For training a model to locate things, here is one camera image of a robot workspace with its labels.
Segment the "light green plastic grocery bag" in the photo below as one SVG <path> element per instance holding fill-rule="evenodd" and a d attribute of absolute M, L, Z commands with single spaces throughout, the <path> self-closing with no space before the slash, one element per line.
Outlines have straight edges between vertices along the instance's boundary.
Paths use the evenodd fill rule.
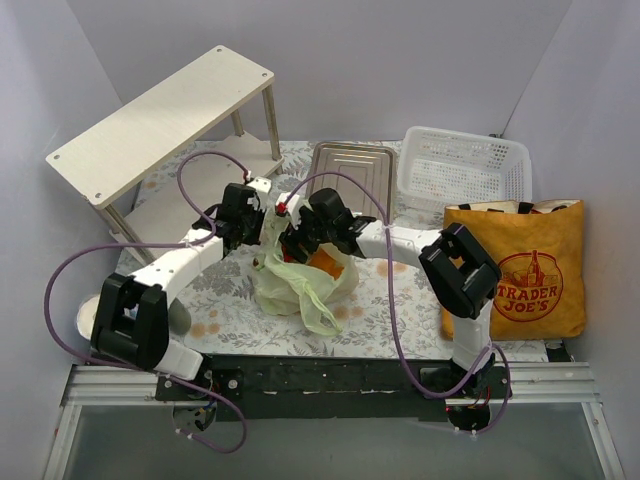
<path fill-rule="evenodd" d="M 269 315 L 298 313 L 308 331 L 336 336 L 342 327 L 329 305 L 347 297 L 358 286 L 355 261 L 332 244 L 319 247 L 318 250 L 325 250 L 344 266 L 338 280 L 307 263 L 285 262 L 278 237 L 288 225 L 288 221 L 273 213 L 265 218 L 251 271 L 255 301 Z"/>

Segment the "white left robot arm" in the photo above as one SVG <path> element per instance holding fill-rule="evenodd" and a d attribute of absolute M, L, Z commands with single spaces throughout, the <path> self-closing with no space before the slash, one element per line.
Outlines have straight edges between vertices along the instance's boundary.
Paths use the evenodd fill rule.
<path fill-rule="evenodd" d="M 170 337 L 170 306 L 204 270 L 241 245 L 259 243 L 271 188 L 263 177 L 228 184 L 219 209 L 205 211 L 178 248 L 128 276 L 110 275 L 99 296 L 91 346 L 141 370 L 176 376 L 188 398 L 205 398 L 213 377 L 201 367 L 201 353 Z"/>

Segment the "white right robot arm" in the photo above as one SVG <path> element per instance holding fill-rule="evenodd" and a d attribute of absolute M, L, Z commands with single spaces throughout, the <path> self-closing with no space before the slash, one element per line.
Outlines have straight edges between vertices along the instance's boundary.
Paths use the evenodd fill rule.
<path fill-rule="evenodd" d="M 469 398 L 486 389 L 489 375 L 484 367 L 492 356 L 490 313 L 501 271 L 465 226 L 419 230 L 387 225 L 375 217 L 354 215 L 331 188 L 307 200 L 282 194 L 275 213 L 289 221 L 279 235 L 288 261 L 307 263 L 320 246 L 331 244 L 345 255 L 422 268 L 454 321 L 454 389 Z"/>

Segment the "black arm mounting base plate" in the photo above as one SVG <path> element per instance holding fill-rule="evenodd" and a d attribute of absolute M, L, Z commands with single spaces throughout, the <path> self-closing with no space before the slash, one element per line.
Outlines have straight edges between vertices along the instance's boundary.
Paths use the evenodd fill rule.
<path fill-rule="evenodd" d="M 194 391 L 173 380 L 157 383 L 156 398 L 203 402 L 210 392 L 234 403 L 249 420 L 332 418 L 417 418 L 444 421 L 445 402 L 434 392 L 453 388 L 463 377 L 452 361 L 339 357 L 207 355 Z"/>

